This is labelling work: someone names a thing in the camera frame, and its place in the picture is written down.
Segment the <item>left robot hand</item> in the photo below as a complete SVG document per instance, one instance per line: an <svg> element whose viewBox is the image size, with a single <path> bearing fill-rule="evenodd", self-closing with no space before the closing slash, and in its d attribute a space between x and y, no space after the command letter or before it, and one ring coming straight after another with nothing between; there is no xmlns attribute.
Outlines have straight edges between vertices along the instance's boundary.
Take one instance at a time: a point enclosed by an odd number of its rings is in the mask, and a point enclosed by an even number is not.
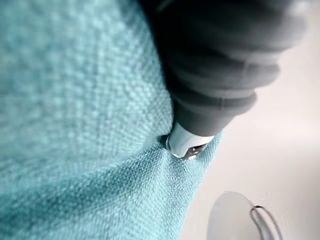
<svg viewBox="0 0 320 240"><path fill-rule="evenodd" d="M310 0L142 0L174 123L175 157L197 157L275 81L279 59L303 38Z"/></svg>

